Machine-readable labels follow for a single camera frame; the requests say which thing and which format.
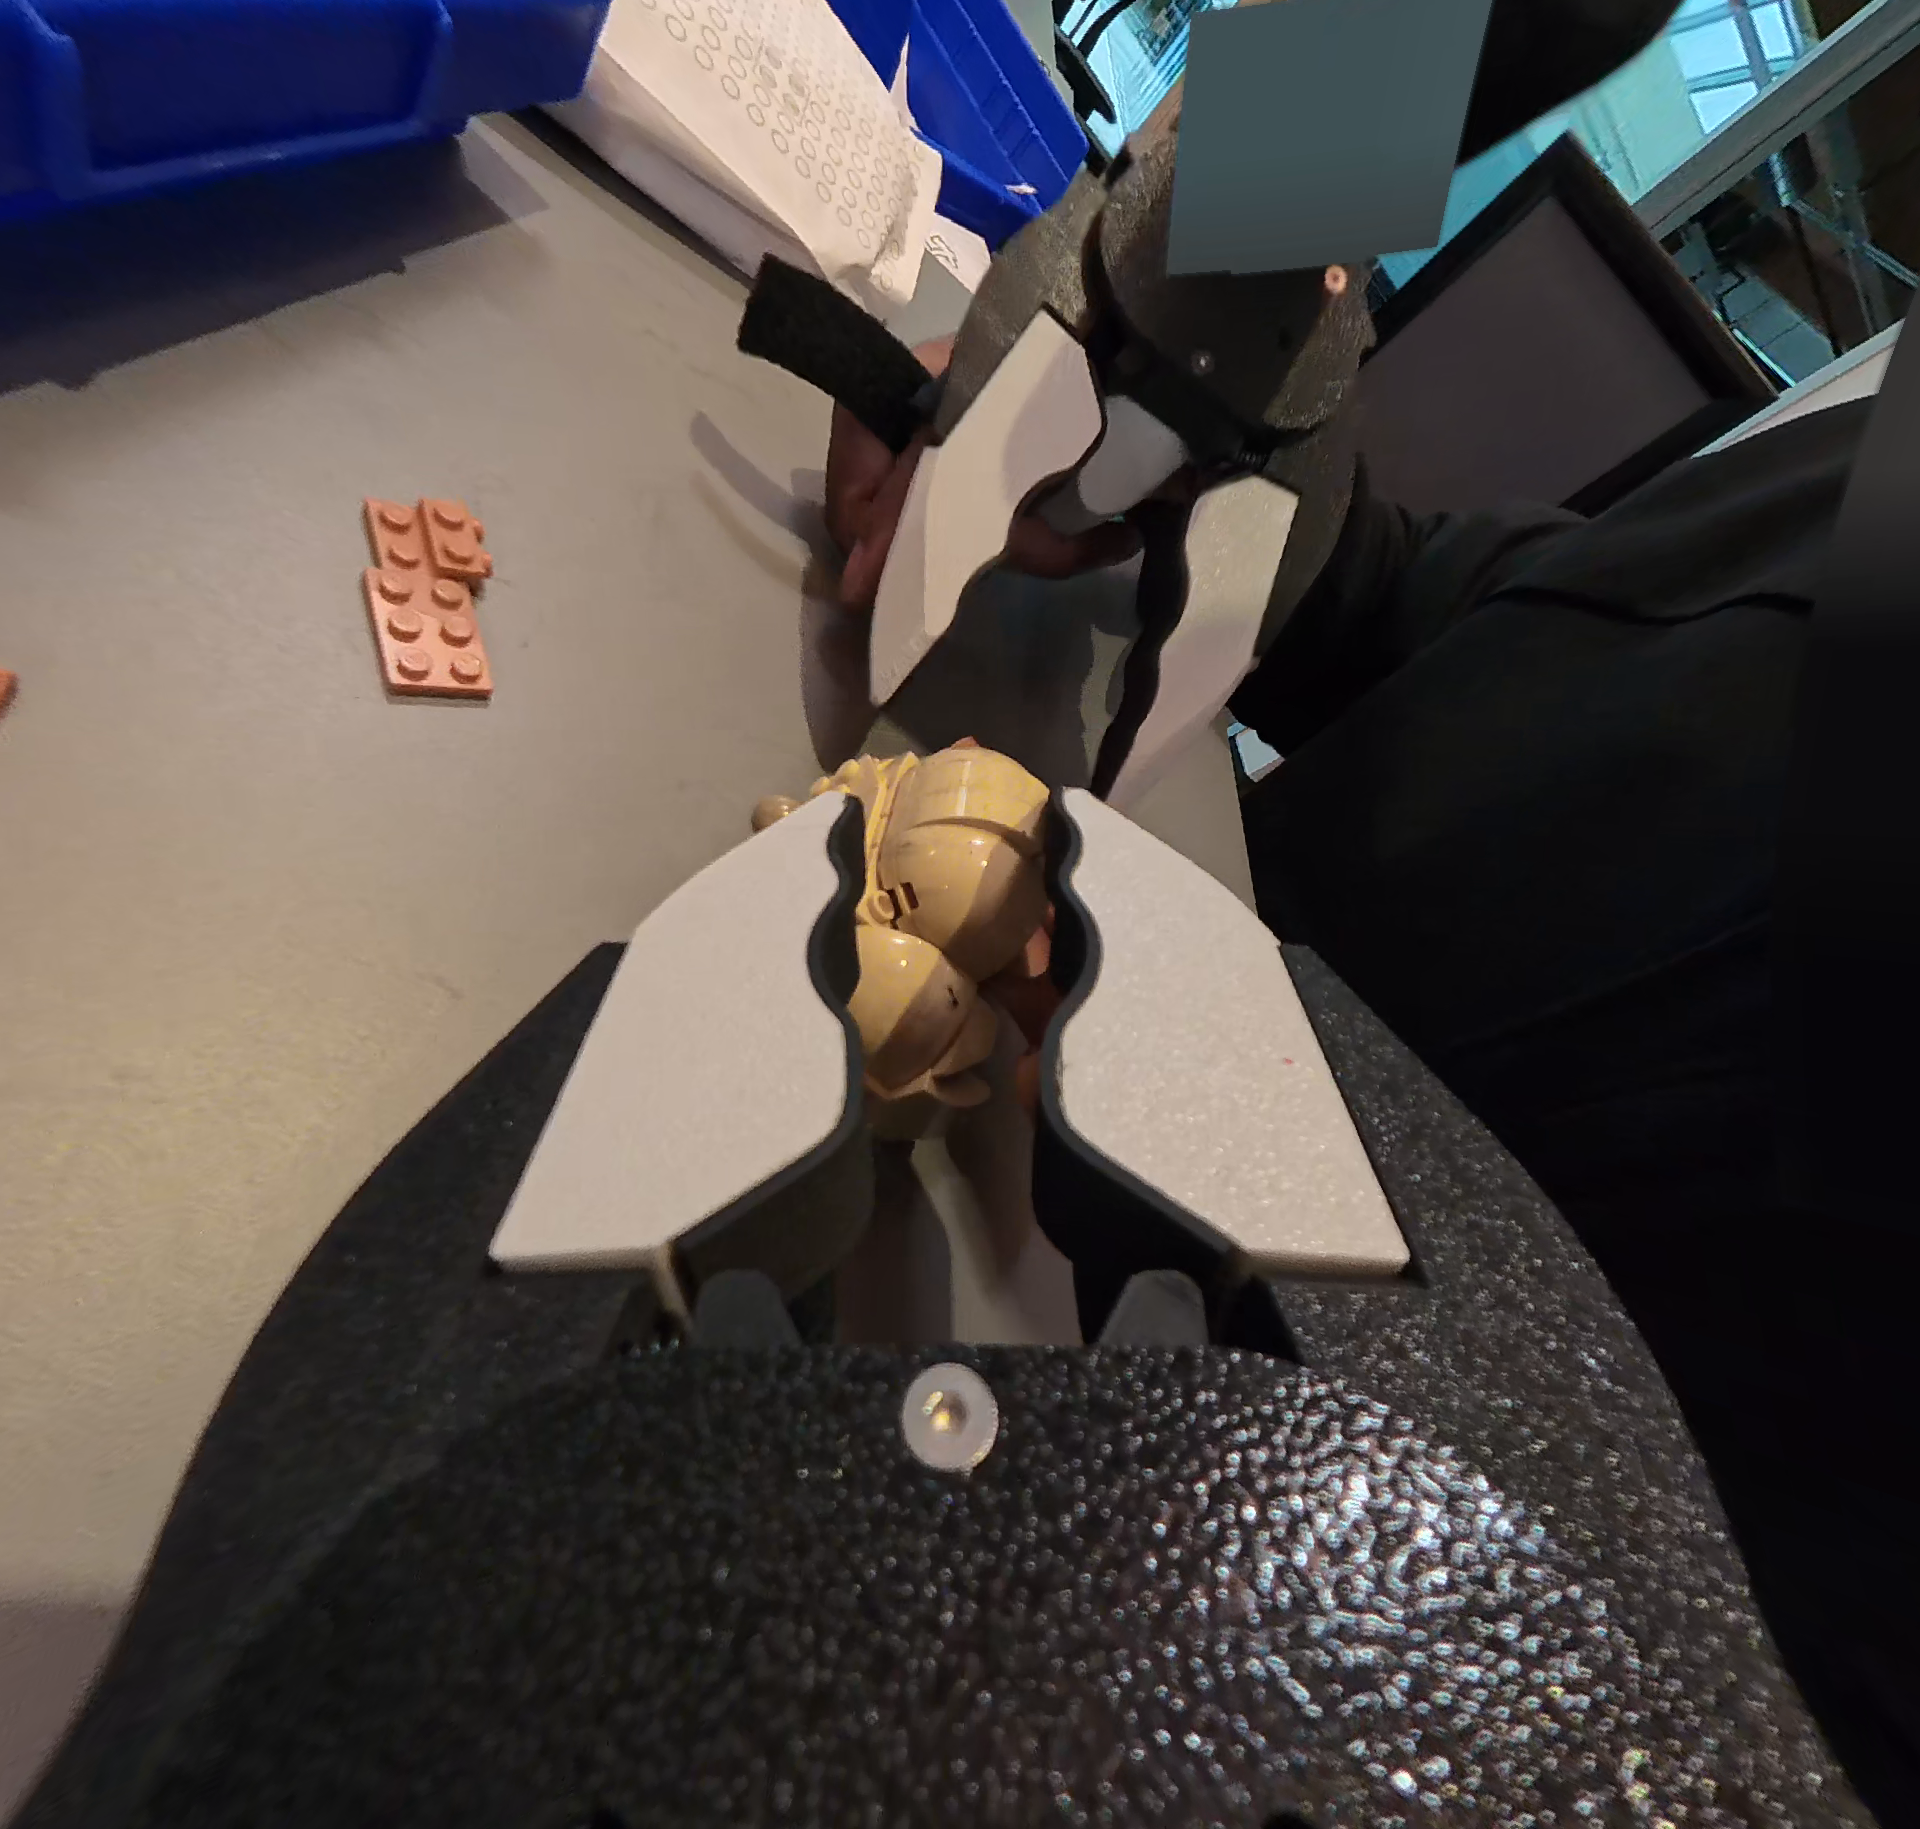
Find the white printed paper bag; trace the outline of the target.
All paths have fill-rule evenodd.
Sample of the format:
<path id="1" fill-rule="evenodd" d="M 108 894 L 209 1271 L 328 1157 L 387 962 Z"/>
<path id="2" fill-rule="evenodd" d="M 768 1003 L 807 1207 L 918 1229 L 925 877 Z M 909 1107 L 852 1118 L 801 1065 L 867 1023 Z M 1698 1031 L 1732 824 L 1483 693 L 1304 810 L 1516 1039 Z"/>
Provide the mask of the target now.
<path id="1" fill-rule="evenodd" d="M 828 0 L 610 0 L 582 93 L 546 114 L 742 277 L 773 255 L 889 318 L 925 259 L 962 294 L 986 242 Z"/>

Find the orange brick plate assembly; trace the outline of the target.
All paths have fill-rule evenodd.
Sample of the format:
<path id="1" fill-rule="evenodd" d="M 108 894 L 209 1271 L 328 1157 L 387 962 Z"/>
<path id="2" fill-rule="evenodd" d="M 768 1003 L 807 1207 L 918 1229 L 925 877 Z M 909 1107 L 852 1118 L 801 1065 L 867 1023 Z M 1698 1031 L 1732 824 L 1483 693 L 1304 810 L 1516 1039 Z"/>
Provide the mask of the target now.
<path id="1" fill-rule="evenodd" d="M 393 696 L 489 702 L 492 668 L 476 598 L 492 576 L 484 522 L 460 500 L 368 496 L 363 595 Z"/>

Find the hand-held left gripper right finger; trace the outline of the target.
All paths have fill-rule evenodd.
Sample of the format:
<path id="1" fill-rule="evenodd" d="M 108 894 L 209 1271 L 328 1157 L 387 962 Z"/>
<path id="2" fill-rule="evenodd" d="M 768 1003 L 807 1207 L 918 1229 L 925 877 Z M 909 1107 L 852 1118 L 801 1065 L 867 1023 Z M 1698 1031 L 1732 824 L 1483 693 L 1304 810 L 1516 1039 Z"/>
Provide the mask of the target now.
<path id="1" fill-rule="evenodd" d="M 1091 793 L 1051 816 L 1047 1237 L 1119 1278 L 1402 1277 L 1409 1246 L 1278 938 Z"/>

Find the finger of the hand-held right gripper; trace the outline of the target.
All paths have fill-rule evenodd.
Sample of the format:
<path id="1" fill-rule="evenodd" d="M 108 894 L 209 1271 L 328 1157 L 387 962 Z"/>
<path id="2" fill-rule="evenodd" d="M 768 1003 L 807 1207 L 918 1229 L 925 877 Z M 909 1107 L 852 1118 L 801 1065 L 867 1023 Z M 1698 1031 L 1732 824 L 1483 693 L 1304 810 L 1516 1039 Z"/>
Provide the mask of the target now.
<path id="1" fill-rule="evenodd" d="M 911 478 L 872 611 L 871 701 L 888 706 L 953 624 L 973 579 L 1004 556 L 1023 506 L 1079 470 L 1103 431 L 1079 338 L 1047 308 L 991 369 Z"/>
<path id="2" fill-rule="evenodd" d="M 1212 729 L 1254 666 L 1299 508 L 1294 491 L 1246 476 L 1204 491 L 1184 519 L 1144 531 L 1141 629 L 1094 755 L 1097 799 L 1132 810 Z"/>

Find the tan brick model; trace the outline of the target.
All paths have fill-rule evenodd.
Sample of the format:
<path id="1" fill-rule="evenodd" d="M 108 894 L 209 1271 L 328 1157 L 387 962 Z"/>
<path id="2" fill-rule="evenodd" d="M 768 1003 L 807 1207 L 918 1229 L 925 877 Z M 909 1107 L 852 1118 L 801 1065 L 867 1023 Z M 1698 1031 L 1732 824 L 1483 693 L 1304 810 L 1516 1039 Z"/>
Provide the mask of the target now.
<path id="1" fill-rule="evenodd" d="M 1024 1037 L 1016 1093 L 1031 1107 L 1058 1003 L 1045 784 L 964 737 L 927 757 L 857 757 L 805 799 L 829 793 L 863 810 L 850 1012 L 874 1137 L 914 1141 L 984 1107 L 1007 1023 Z"/>

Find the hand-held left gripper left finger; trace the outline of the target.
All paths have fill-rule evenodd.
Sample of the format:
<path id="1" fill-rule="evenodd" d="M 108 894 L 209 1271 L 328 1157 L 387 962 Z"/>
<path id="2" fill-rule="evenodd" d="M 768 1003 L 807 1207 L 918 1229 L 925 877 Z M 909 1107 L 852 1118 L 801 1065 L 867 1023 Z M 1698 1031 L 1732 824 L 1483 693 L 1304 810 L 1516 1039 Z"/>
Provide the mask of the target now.
<path id="1" fill-rule="evenodd" d="M 634 932 L 492 1233 L 505 1273 L 821 1285 L 874 1206 L 852 911 L 863 810 L 804 801 Z"/>

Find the person's black clothing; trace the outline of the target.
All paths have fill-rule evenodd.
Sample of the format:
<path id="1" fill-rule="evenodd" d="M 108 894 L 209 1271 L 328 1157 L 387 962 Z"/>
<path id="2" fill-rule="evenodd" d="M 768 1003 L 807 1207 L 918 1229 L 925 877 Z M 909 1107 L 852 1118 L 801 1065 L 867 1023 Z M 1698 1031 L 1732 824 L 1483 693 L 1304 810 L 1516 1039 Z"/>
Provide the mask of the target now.
<path id="1" fill-rule="evenodd" d="M 1595 521 L 1416 515 L 1354 464 L 1235 715 L 1308 945 L 1550 1192 L 1690 1419 L 1836 1759 L 1916 1825 L 1916 1059 L 1908 1158 L 1796 1196 L 1772 896 L 1814 576 L 1873 402 Z"/>

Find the person's right hand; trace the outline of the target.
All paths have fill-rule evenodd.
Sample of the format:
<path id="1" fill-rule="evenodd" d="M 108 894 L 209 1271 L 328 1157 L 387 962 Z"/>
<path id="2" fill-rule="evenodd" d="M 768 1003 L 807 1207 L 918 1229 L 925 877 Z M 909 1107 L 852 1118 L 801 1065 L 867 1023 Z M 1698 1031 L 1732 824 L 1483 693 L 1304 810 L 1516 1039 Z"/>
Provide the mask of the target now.
<path id="1" fill-rule="evenodd" d="M 841 552 L 841 606 L 866 617 L 889 556 L 918 463 L 934 441 L 921 424 L 899 453 L 842 402 L 833 404 L 826 455 L 826 531 Z"/>

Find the grey panel with black frame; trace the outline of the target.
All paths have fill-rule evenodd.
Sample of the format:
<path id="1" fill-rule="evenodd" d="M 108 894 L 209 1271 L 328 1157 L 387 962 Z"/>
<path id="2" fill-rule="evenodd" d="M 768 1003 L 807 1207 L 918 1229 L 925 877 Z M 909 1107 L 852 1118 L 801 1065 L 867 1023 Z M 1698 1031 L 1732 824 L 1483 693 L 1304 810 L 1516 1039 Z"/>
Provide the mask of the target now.
<path id="1" fill-rule="evenodd" d="M 1378 308 L 1369 488 L 1408 511 L 1597 517 L 1777 393 L 1586 148 L 1557 138 Z"/>

